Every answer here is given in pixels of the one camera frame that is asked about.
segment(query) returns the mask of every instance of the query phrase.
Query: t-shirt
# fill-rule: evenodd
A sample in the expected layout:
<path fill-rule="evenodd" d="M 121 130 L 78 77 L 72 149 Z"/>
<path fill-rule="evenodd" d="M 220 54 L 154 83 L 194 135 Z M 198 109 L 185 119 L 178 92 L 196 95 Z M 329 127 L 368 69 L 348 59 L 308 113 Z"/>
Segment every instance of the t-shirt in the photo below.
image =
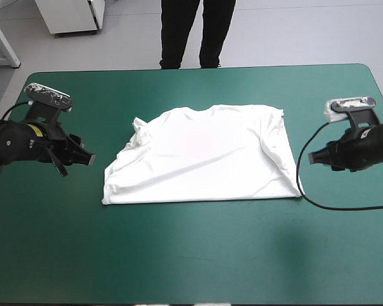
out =
<path fill-rule="evenodd" d="M 300 196 L 283 110 L 214 105 L 135 118 L 134 135 L 105 170 L 102 203 Z"/>

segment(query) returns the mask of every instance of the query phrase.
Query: green table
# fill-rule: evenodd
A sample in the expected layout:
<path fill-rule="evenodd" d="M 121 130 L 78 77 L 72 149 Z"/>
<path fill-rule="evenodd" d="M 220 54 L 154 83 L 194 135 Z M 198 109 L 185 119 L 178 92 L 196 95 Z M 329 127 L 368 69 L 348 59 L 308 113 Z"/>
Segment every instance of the green table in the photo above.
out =
<path fill-rule="evenodd" d="M 56 72 L 30 82 L 71 94 L 62 126 L 97 157 L 93 166 L 70 166 L 66 178 L 50 164 L 3 170 L 0 302 L 383 303 L 383 210 L 330 212 L 303 199 L 101 204 L 103 170 L 135 117 L 219 103 L 283 108 L 297 158 L 326 122 L 327 99 L 372 96 L 383 120 L 366 66 Z M 13 119 L 24 114 L 20 107 Z M 347 126 L 330 126 L 309 151 Z M 305 160 L 301 178 L 328 205 L 383 204 L 383 164 L 334 173 Z"/>

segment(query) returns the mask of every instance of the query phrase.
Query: yellow label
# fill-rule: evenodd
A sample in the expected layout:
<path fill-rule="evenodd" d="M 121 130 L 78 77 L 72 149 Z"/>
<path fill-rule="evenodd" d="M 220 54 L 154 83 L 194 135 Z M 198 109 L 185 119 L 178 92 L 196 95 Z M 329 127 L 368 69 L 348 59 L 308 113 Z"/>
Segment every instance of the yellow label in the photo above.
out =
<path fill-rule="evenodd" d="M 36 127 L 36 126 L 33 126 L 32 124 L 27 124 L 30 128 L 32 128 L 33 129 L 33 131 L 36 133 L 36 135 L 38 136 L 38 137 L 43 137 L 44 135 L 43 135 L 43 132 L 41 132 L 41 130 L 38 128 L 38 127 Z"/>

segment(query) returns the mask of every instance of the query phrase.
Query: leg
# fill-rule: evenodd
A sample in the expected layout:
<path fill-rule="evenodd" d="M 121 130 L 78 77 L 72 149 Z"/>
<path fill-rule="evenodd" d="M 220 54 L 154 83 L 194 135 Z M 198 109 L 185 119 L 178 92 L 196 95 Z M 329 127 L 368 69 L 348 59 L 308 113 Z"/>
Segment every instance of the leg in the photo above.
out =
<path fill-rule="evenodd" d="M 222 44 L 227 36 L 235 0 L 204 0 L 203 41 L 199 52 L 202 68 L 216 68 Z"/>
<path fill-rule="evenodd" d="M 162 69 L 178 69 L 199 0 L 161 0 Z"/>

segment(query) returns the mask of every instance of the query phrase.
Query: white cabinet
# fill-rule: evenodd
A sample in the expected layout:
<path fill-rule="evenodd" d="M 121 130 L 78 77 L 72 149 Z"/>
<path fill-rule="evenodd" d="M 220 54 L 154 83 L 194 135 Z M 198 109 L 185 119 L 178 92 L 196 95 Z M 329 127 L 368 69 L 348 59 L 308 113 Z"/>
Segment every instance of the white cabinet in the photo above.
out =
<path fill-rule="evenodd" d="M 102 29 L 105 0 L 36 0 L 52 34 Z"/>

